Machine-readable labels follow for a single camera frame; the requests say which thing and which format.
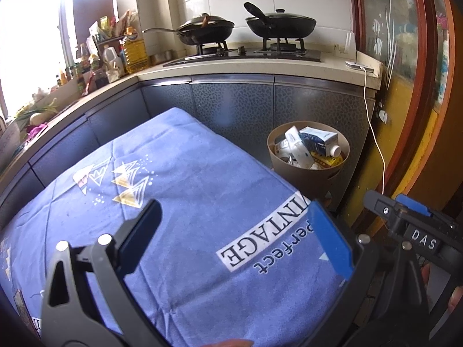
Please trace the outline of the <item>person's right hand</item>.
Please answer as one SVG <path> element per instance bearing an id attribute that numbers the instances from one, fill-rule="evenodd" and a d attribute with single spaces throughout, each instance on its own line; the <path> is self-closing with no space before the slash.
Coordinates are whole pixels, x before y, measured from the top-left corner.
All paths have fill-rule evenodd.
<path id="1" fill-rule="evenodd" d="M 425 285 L 427 285 L 428 282 L 429 282 L 430 272 L 431 272 L 431 264 L 430 263 L 424 265 L 421 268 L 421 275 L 423 277 L 423 281 L 424 281 Z M 453 290 L 453 292 L 451 294 L 451 297 L 448 300 L 447 310 L 448 310 L 449 313 L 453 313 L 453 311 L 456 309 L 456 307 L 458 306 L 459 301 L 462 298 L 462 295 L 463 295 L 462 286 L 456 287 Z"/>

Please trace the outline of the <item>person's left hand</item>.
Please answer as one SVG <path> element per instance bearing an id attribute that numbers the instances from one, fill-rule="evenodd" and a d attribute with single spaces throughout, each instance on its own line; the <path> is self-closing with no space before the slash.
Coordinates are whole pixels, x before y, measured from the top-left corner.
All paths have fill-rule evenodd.
<path id="1" fill-rule="evenodd" d="M 221 342 L 210 343 L 202 347 L 252 347 L 252 346 L 253 346 L 253 341 L 251 340 L 235 338 L 235 339 L 228 339 L 228 340 L 221 341 Z"/>

